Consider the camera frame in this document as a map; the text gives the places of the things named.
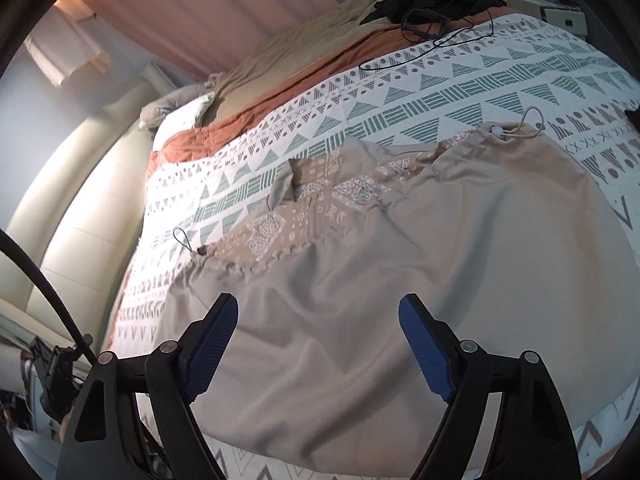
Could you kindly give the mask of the person left hand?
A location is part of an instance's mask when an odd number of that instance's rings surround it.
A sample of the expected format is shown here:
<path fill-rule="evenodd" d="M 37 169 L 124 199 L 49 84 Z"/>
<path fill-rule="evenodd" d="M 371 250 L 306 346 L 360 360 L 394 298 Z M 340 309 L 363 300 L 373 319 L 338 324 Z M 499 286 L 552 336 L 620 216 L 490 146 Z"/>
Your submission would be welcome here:
<path fill-rule="evenodd" d="M 62 418 L 62 422 L 60 423 L 60 428 L 58 428 L 58 437 L 60 438 L 61 442 L 63 442 L 65 439 L 68 426 L 70 426 L 70 419 L 72 418 L 72 415 L 73 415 L 73 411 L 69 411 Z"/>

